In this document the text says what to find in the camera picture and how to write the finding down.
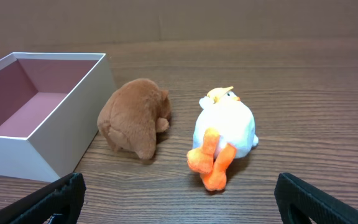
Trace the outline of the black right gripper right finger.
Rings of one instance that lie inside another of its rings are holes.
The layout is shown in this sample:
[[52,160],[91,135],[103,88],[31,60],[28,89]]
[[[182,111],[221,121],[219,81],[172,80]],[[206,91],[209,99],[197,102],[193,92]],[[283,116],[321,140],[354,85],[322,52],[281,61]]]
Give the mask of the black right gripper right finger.
[[284,224],[358,224],[358,210],[291,173],[278,176],[274,196]]

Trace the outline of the white box pink interior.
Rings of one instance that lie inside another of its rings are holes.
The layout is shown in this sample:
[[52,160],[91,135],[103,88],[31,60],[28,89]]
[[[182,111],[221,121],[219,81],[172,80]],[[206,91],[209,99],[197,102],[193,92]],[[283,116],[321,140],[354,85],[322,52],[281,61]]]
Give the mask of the white box pink interior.
[[0,175],[53,182],[74,171],[115,89],[104,53],[0,59]]

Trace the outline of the brown plush toy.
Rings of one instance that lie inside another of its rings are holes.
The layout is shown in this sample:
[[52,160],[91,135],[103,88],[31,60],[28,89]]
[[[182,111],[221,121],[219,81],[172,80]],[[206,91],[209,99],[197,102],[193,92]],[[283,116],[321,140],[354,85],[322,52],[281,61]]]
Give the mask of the brown plush toy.
[[168,90],[138,78],[116,90],[99,113],[97,127],[113,151],[125,149],[140,159],[151,159],[157,134],[165,132],[172,117]]

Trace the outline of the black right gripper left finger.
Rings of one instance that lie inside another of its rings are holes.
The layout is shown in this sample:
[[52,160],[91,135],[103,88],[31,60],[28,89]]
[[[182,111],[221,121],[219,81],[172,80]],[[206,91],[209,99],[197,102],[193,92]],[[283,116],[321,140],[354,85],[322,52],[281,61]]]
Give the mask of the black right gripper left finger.
[[73,172],[0,209],[0,224],[76,224],[85,191],[83,174]]

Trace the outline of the white orange plush duck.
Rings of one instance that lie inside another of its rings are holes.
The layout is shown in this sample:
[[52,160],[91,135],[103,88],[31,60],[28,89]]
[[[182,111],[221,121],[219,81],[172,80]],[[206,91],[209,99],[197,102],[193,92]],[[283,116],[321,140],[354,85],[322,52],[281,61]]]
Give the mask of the white orange plush duck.
[[259,143],[254,115],[232,89],[214,88],[199,100],[203,110],[195,123],[193,148],[186,155],[188,167],[200,174],[208,191],[223,190],[233,160],[245,157]]

